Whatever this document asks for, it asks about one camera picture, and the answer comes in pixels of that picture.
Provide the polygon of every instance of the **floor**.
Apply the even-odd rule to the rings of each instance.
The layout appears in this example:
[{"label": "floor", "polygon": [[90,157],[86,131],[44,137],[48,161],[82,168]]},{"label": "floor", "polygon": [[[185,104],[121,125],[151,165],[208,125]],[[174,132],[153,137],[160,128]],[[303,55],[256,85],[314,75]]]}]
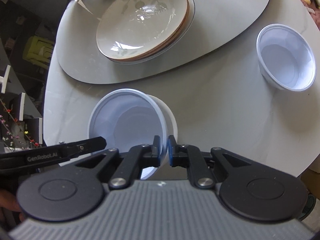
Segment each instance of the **floor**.
[{"label": "floor", "polygon": [[320,231],[320,200],[317,199],[316,206],[311,214],[302,221],[311,230]]}]

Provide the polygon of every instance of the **bowl rim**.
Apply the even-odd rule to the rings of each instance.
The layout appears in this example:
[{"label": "bowl rim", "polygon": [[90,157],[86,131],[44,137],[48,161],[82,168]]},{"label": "bowl rim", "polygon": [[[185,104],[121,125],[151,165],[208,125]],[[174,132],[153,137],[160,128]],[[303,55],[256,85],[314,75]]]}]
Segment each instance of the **bowl rim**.
[{"label": "bowl rim", "polygon": [[[309,82],[309,84],[301,89],[293,89],[290,88],[284,84],[282,84],[281,82],[279,82],[274,75],[271,74],[271,72],[269,71],[269,69],[267,68],[266,64],[264,63],[262,56],[261,56],[261,51],[260,51],[260,42],[261,42],[261,37],[263,36],[263,34],[268,31],[269,29],[273,29],[273,28],[280,28],[280,29],[286,29],[289,30],[290,32],[293,32],[295,35],[298,35],[302,42],[305,43],[305,46],[307,47],[309,54],[311,56],[311,60],[313,63],[313,73],[312,73],[312,78],[310,79],[311,81]],[[283,24],[270,24],[265,26],[258,34],[257,37],[257,42],[256,42],[256,49],[257,49],[257,54],[258,54],[258,59],[259,62],[262,64],[264,70],[268,73],[269,77],[275,82],[277,83],[279,86],[281,86],[284,89],[290,90],[290,91],[305,91],[307,90],[309,87],[311,87],[311,85],[313,84],[313,82],[316,79],[316,70],[317,70],[317,66],[316,66],[316,60],[315,60],[315,55],[313,54],[313,51],[310,47],[310,45],[308,44],[308,42],[302,37],[302,35],[300,33],[298,33],[296,30],[294,30],[293,28],[287,26],[287,25],[283,25]]]}]

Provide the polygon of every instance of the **round table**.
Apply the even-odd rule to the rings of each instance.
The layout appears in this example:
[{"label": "round table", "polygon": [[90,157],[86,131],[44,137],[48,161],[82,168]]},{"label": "round table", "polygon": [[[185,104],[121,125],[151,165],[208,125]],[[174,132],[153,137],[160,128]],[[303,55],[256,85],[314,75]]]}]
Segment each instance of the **round table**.
[{"label": "round table", "polygon": [[[259,72],[256,38],[272,23],[301,33],[320,63],[320,32],[300,0],[270,0],[263,14],[229,43],[143,80],[81,83],[63,72],[54,52],[44,102],[45,142],[53,145],[86,139],[97,102],[115,89],[133,88],[170,107],[177,120],[179,143],[196,145],[202,151],[223,147],[300,175],[320,152],[320,75],[305,92],[277,90],[266,83]],[[168,165],[159,173],[166,178],[185,176],[184,171]]]}]

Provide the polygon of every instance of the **white plastic bowl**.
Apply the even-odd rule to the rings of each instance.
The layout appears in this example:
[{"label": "white plastic bowl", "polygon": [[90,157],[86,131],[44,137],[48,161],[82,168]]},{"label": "white plastic bowl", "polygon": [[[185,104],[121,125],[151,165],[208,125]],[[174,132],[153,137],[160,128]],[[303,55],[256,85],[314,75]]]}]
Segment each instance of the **white plastic bowl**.
[{"label": "white plastic bowl", "polygon": [[304,91],[316,78],[316,61],[306,40],[294,29],[271,24],[257,38],[259,68],[278,89]]},{"label": "white plastic bowl", "polygon": [[[102,136],[107,148],[127,152],[132,146],[152,144],[160,136],[161,163],[167,154],[167,138],[171,132],[177,136],[177,123],[169,107],[160,99],[134,89],[119,89],[102,98],[89,119],[88,137]],[[142,171],[147,179],[157,168]]]}]

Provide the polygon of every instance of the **ceramic plate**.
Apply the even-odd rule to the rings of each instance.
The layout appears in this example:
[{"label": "ceramic plate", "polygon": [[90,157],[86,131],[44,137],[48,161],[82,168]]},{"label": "ceramic plate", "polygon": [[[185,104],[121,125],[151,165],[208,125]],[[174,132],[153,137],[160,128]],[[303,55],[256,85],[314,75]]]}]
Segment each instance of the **ceramic plate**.
[{"label": "ceramic plate", "polygon": [[128,61],[118,61],[115,59],[110,59],[116,63],[120,63],[120,64],[127,64],[127,65],[131,65],[131,64],[138,64],[138,63],[142,63],[148,60],[151,60],[155,57],[158,57],[159,55],[161,55],[162,53],[166,52],[168,49],[170,49],[174,44],[176,44],[187,32],[187,30],[190,28],[194,16],[195,16],[195,12],[196,12],[196,6],[193,0],[188,0],[189,2],[189,14],[188,14],[188,18],[185,20],[183,26],[181,26],[182,30],[179,32],[178,37],[174,37],[174,40],[171,40],[171,43],[169,43],[167,46],[165,46],[163,49],[157,51],[154,54],[151,54],[150,56],[147,56],[145,58],[141,58],[141,59],[137,59],[137,60],[128,60]]},{"label": "ceramic plate", "polygon": [[98,48],[118,60],[144,54],[175,33],[187,7],[187,0],[116,0],[98,25]]},{"label": "ceramic plate", "polygon": [[131,60],[137,60],[137,59],[142,59],[142,58],[145,58],[145,57],[148,57],[152,54],[155,54],[157,51],[163,49],[165,46],[167,46],[168,44],[170,44],[173,40],[175,40],[181,33],[181,31],[184,29],[185,27],[185,23],[188,19],[188,16],[189,16],[189,2],[187,4],[187,13],[183,19],[183,21],[181,22],[180,26],[178,27],[178,29],[176,29],[176,31],[169,37],[167,38],[164,42],[162,42],[160,45],[154,47],[153,49],[147,51],[146,53],[143,53],[139,56],[136,56],[136,57],[132,57],[132,58],[129,58],[129,59],[123,59],[123,60],[119,60],[119,61],[131,61]]}]

